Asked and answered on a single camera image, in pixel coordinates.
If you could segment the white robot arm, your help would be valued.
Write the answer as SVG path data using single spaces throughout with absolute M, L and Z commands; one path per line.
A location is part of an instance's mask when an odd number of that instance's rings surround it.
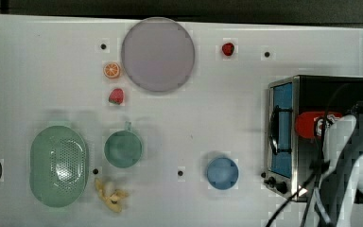
M 355 196 L 363 194 L 363 102 L 326 131 L 328 171 L 320 183 L 317 227 L 349 227 Z

